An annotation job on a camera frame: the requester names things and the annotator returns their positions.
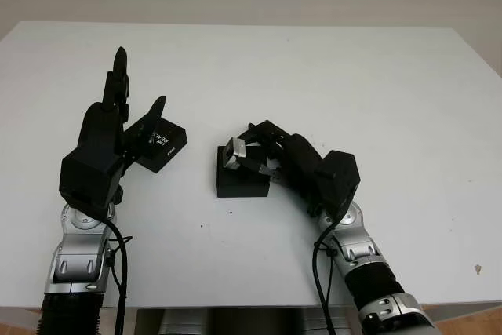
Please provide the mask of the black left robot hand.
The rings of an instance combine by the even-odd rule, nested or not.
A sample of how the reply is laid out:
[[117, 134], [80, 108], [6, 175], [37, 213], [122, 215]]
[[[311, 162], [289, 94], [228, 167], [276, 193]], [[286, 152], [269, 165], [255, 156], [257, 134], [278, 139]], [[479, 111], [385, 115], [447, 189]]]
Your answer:
[[103, 98], [86, 111], [77, 147], [61, 166], [60, 191], [70, 198], [105, 207], [125, 171], [147, 150], [166, 98], [160, 96], [138, 124], [125, 129], [128, 97], [127, 52], [119, 47], [107, 73]]

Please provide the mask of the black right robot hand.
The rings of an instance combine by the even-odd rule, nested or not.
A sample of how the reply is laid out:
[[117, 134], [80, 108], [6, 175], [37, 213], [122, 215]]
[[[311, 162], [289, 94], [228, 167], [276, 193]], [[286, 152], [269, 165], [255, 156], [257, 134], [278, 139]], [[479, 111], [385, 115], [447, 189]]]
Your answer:
[[[307, 139], [297, 133], [289, 134], [266, 120], [257, 125], [248, 124], [248, 129], [237, 137], [237, 143], [238, 153], [231, 157], [236, 166], [293, 189], [307, 203], [309, 216], [316, 217], [322, 212], [323, 204], [315, 184], [315, 168], [322, 157]], [[247, 156], [246, 147], [254, 143], [263, 149], [266, 158], [278, 162], [277, 168]]]

